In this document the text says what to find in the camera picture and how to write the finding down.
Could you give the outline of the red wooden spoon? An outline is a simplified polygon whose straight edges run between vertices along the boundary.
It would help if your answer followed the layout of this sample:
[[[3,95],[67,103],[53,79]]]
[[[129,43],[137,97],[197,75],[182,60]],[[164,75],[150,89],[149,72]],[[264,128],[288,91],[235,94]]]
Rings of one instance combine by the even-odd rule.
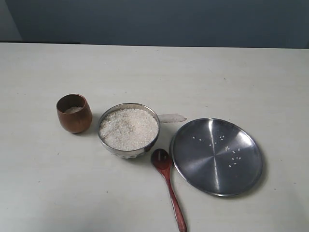
[[[167,184],[170,199],[175,215],[175,219],[177,222],[177,226],[180,232],[187,232],[186,222],[184,220],[183,214],[181,212],[181,208],[178,204],[176,195],[173,191],[171,180],[170,180],[170,173],[171,168],[173,165],[172,158],[169,156],[168,152],[164,149],[156,149],[151,154],[151,163],[157,169],[157,171],[164,177],[165,182]]]

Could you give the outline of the steel bowl of rice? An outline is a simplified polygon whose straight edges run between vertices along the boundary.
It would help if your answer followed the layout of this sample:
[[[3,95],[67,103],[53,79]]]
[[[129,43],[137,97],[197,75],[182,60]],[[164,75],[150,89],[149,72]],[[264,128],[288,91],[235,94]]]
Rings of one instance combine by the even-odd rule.
[[[123,159],[134,159],[150,151],[159,132],[158,115],[139,103],[113,106],[98,121],[98,137],[103,147]]]

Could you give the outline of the brown wooden cup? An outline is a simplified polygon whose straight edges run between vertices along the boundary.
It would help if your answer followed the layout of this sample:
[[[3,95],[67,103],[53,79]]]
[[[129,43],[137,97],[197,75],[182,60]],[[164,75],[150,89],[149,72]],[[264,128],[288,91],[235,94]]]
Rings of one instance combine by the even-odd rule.
[[[92,112],[86,98],[69,94],[58,100],[57,116],[63,129],[70,133],[86,131],[92,123]]]

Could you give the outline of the clear tape strip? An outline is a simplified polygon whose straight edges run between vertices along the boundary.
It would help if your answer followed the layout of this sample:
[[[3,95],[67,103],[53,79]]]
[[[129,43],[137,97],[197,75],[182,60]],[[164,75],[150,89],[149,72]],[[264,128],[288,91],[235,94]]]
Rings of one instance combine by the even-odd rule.
[[[186,121],[187,118],[180,115],[180,114],[161,114],[158,115],[158,118],[160,120],[160,123],[178,123]]]

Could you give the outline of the round steel plate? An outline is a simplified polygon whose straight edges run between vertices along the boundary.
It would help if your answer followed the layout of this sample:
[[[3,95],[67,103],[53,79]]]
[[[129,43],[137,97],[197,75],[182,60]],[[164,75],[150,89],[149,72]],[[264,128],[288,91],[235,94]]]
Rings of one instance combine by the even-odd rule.
[[[254,139],[239,126],[216,118],[184,124],[173,136],[169,153],[179,174],[193,187],[219,197],[250,190],[264,161]]]

